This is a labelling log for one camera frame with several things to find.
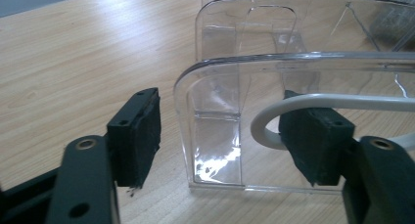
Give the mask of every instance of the wooden table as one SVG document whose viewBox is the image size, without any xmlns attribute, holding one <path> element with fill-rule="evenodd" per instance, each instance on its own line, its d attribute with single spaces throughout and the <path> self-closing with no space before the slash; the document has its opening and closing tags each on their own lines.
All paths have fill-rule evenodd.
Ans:
<svg viewBox="0 0 415 224">
<path fill-rule="evenodd" d="M 0 19 L 3 190 L 158 86 L 161 149 L 142 190 L 118 189 L 122 223 L 346 223 L 338 196 L 188 188 L 172 88 L 195 61 L 200 1 L 71 0 Z"/>
</svg>

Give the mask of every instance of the screw hole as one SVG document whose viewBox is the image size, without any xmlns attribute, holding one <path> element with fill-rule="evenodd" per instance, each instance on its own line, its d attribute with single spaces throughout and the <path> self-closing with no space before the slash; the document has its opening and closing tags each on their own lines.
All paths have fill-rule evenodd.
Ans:
<svg viewBox="0 0 415 224">
<path fill-rule="evenodd" d="M 124 120 L 120 120 L 118 124 L 119 124 L 119 125 L 125 125 L 125 124 L 128 124 L 128 120 L 126 120 L 126 119 L 124 119 Z"/>
<path fill-rule="evenodd" d="M 97 144 L 95 139 L 85 139 L 76 144 L 78 150 L 85 150 L 94 147 Z"/>
<path fill-rule="evenodd" d="M 78 218 L 89 211 L 89 204 L 86 202 L 80 203 L 73 208 L 70 209 L 69 217 L 71 218 Z"/>
<path fill-rule="evenodd" d="M 373 146 L 375 146 L 375 147 L 377 147 L 379 149 L 383 149 L 383 150 L 393 150 L 393 145 L 390 144 L 387 141 L 384 141 L 384 140 L 374 139 L 374 140 L 370 141 L 370 143 Z"/>
</svg>

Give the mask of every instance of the white plastic tube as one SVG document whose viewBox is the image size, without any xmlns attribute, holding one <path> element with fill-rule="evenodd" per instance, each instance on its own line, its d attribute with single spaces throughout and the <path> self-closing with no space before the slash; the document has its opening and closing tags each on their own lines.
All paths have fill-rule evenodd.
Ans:
<svg viewBox="0 0 415 224">
<path fill-rule="evenodd" d="M 266 128 L 273 118 L 294 110 L 307 108 L 333 108 L 354 110 L 378 110 L 394 112 L 415 112 L 415 99 L 377 97 L 344 94 L 306 94 L 285 99 L 262 110 L 251 123 L 251 134 L 261 145 L 286 150 L 278 133 Z M 415 149 L 415 133 L 391 138 L 406 150 Z"/>
</svg>

